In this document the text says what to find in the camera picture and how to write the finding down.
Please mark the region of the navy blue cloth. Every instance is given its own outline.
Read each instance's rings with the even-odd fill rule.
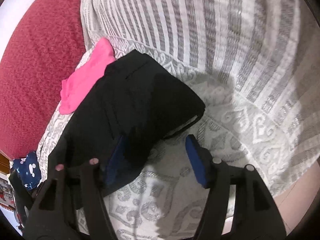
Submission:
[[[41,171],[35,151],[29,152],[26,158],[14,159],[13,168],[17,170],[18,176],[27,190],[37,187],[41,179]]]

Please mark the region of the black folded garment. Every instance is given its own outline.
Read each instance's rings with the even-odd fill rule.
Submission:
[[[108,65],[74,112],[49,155],[48,175],[59,163],[73,167],[98,158],[108,195],[140,174],[158,140],[192,126],[204,108],[187,85],[134,50]],[[79,189],[73,188],[75,197]],[[80,199],[75,203],[81,207]]]

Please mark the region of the red textured fabric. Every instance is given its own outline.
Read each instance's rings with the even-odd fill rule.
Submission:
[[[60,101],[61,81],[83,53],[80,0],[36,0],[0,62],[0,150],[25,157]]]

